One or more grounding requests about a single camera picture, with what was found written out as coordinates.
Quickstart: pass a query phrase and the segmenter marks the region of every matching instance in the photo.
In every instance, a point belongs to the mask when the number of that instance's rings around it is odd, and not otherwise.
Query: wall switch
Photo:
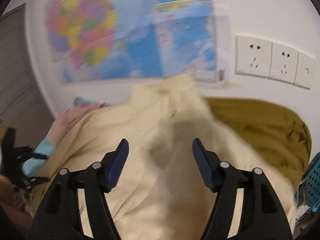
[[[293,83],[297,71],[299,52],[287,46],[273,43],[270,78]]]
[[[302,52],[299,52],[297,74],[294,84],[310,89],[315,73],[316,60]]]
[[[237,73],[268,77],[272,42],[237,36]]]

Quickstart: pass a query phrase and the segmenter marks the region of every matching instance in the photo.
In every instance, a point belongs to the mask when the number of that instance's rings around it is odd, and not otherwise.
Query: human hand
[[[65,114],[58,117],[52,124],[47,139],[57,147],[65,135],[88,113],[99,108],[99,104],[90,104],[88,106],[79,103],[75,108],[69,109]]]

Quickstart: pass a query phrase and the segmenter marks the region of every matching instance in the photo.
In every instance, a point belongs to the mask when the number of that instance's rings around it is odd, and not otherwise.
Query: door
[[[17,129],[16,146],[38,146],[53,117],[30,66],[24,5],[0,18],[0,120]]]

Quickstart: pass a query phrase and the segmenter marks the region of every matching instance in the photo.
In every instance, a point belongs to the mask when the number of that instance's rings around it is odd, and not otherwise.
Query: wall socket panel
[[[316,60],[293,48],[258,39],[237,36],[236,72],[311,89]]]

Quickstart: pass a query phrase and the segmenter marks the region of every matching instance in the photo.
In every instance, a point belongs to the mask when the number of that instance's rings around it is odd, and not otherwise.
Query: map
[[[46,26],[64,82],[217,79],[211,0],[48,0]]]

